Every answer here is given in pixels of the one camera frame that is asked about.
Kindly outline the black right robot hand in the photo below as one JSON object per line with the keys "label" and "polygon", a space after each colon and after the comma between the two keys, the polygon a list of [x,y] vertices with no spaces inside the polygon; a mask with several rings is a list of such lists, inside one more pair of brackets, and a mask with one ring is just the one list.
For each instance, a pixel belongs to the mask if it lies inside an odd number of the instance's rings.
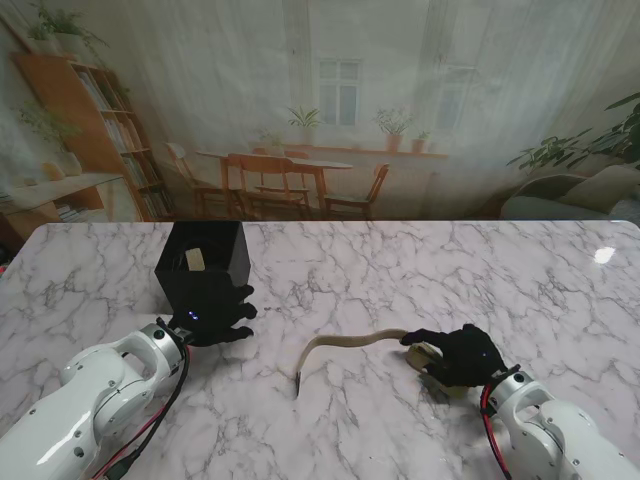
{"label": "black right robot hand", "polygon": [[489,335],[467,323],[450,333],[419,329],[404,335],[400,343],[427,343],[441,351],[443,360],[428,364],[426,372],[446,387],[479,387],[507,371]]}

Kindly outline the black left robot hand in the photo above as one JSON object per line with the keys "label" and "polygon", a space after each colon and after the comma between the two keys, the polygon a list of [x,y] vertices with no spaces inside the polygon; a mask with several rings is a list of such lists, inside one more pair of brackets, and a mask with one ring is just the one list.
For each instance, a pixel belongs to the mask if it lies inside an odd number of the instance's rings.
{"label": "black left robot hand", "polygon": [[205,285],[194,287],[178,303],[168,326],[174,331],[186,331],[193,347],[247,339],[254,331],[248,326],[235,325],[257,316],[255,306],[246,301],[254,291],[250,285],[218,289]]}

